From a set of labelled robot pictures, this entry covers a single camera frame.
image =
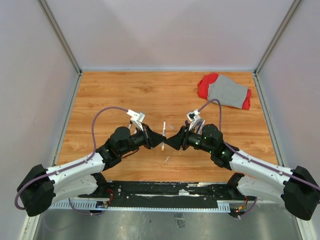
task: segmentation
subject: sock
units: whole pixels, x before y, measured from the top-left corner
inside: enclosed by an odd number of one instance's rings
[[[224,106],[249,110],[252,93],[224,75],[211,73],[198,83],[198,95],[203,99],[218,99]]]

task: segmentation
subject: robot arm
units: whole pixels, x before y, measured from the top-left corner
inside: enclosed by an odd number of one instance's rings
[[[223,140],[223,134],[214,124],[207,124],[202,134],[193,132],[199,112],[187,114],[191,124],[182,126],[179,132],[164,141],[172,148],[186,150],[189,146],[210,154],[211,160],[221,168],[247,174],[235,173],[228,182],[234,196],[255,196],[282,204],[303,220],[310,220],[320,200],[320,192],[301,183],[295,177],[317,185],[310,173],[303,167],[296,169],[282,167],[250,156]]]
[[[17,188],[19,192],[24,185],[38,179],[20,193],[24,209],[30,217],[43,213],[51,204],[63,199],[89,194],[98,197],[106,192],[107,181],[101,172],[120,163],[125,154],[137,151],[141,146],[152,149],[166,139],[142,123],[145,117],[143,113],[129,110],[128,114],[137,129],[135,134],[131,135],[127,127],[118,127],[105,144],[96,149],[93,156],[91,153],[49,168],[39,164],[30,170]]]

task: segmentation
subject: wood grain surface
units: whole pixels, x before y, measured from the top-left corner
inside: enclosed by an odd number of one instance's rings
[[[119,106],[146,114],[144,123],[166,136],[176,134],[186,114],[200,108],[205,99],[198,97],[197,84],[209,72],[85,72],[58,159],[58,165],[77,160],[93,150],[91,125],[95,114],[108,106]],[[222,132],[225,141],[248,154],[277,164],[269,132],[250,72],[221,72],[252,90],[250,110],[222,107]],[[219,123],[219,107],[211,103],[201,117],[206,123]],[[101,146],[117,127],[128,126],[130,116],[111,109],[95,124],[97,146]],[[148,150],[144,147],[103,172],[107,180],[122,181],[200,181],[227,182],[233,174],[216,166],[206,152],[189,148],[176,151],[168,145]]]

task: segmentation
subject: gray wall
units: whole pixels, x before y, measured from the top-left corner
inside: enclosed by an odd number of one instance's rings
[[[36,0],[0,1],[1,239],[20,234],[17,186],[52,162],[76,76]]]
[[[48,0],[91,70],[253,70],[292,2]]]
[[[320,184],[320,1],[304,1],[260,77],[286,164]],[[320,207],[312,222],[320,238]]]

